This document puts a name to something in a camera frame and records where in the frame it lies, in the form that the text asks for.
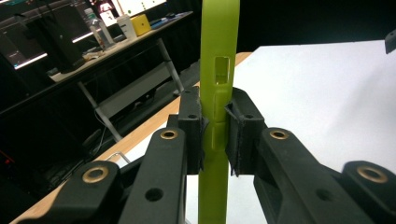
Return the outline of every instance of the yellow box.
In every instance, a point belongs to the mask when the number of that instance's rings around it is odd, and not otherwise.
[[[132,17],[131,22],[136,35],[143,35],[151,30],[151,26],[145,14]]]

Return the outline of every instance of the black plastic bracket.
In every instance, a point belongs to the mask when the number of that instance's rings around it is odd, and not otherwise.
[[[387,54],[396,49],[396,30],[390,32],[385,36],[385,51]]]
[[[233,88],[232,100],[225,110],[230,115],[226,153],[232,173],[254,175],[257,158],[255,144],[259,142],[261,131],[267,128],[264,117],[248,94],[237,88]]]
[[[181,93],[177,126],[186,133],[187,175],[198,175],[204,168],[203,135],[208,121],[202,115],[199,88],[190,87]]]
[[[350,161],[341,186],[375,223],[396,223],[396,175],[368,161]]]
[[[373,223],[290,131],[264,130],[258,151],[267,172],[254,186],[269,223]]]
[[[178,128],[152,135],[118,223],[184,223],[185,144],[185,134]]]
[[[111,161],[93,161],[79,168],[64,184],[50,210],[20,224],[109,223],[123,187],[120,169]]]

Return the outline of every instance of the computer monitor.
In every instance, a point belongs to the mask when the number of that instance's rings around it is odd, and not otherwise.
[[[13,16],[11,14],[9,18],[0,21],[0,53],[16,70],[47,56],[26,26],[26,23],[39,18],[40,13],[36,7],[28,7],[23,4],[24,2],[17,5],[1,6],[13,14],[20,15]],[[50,3],[50,7],[57,22],[69,33],[73,42],[90,34],[90,29],[70,0]],[[49,15],[49,10],[46,7],[42,7],[40,10],[42,15]]]
[[[122,14],[130,17],[156,7],[166,2],[166,0],[115,0],[119,3]]]

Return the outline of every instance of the round hole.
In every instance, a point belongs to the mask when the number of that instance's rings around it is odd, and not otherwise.
[[[383,184],[388,182],[388,177],[381,170],[370,166],[360,166],[358,167],[358,174],[362,177],[373,181],[378,184]]]
[[[161,189],[149,189],[146,192],[146,199],[149,202],[157,202],[163,197],[163,191]]]
[[[253,115],[244,115],[244,117],[245,117],[246,119],[253,119],[253,118],[254,118]]]
[[[279,131],[279,130],[271,131],[270,135],[273,138],[280,139],[280,140],[284,140],[284,139],[287,139],[289,137],[289,135],[287,133],[285,133],[283,131]]]
[[[103,170],[93,170],[88,174],[90,178],[97,178],[101,175],[103,175]]]
[[[97,167],[92,167],[91,169],[86,171],[82,176],[82,180],[85,183],[93,184],[105,179],[107,175],[108,175],[107,167],[97,166]]]
[[[317,189],[317,196],[324,202],[331,202],[334,198],[332,193],[326,189]]]
[[[177,137],[177,132],[166,130],[161,133],[161,138],[163,139],[174,139]]]

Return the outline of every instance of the dark background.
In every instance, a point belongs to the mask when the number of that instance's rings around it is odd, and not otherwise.
[[[396,8],[390,0],[241,0],[240,4],[237,52],[270,45],[378,40],[396,29]],[[178,72],[199,60],[201,5],[200,0],[168,0],[147,13],[149,20],[155,20],[168,12],[195,12],[188,25],[163,37]],[[0,6],[0,22],[26,8],[24,3]],[[79,48],[94,44],[91,39]],[[160,60],[158,51],[148,50],[118,69],[109,69],[110,79],[98,78],[88,88],[97,92],[96,97],[106,97]],[[86,159],[91,149],[83,142],[103,127],[77,87],[3,113],[52,85],[46,75],[51,68],[51,62],[41,60],[16,72],[0,57],[0,223],[8,223],[55,188],[53,178]]]

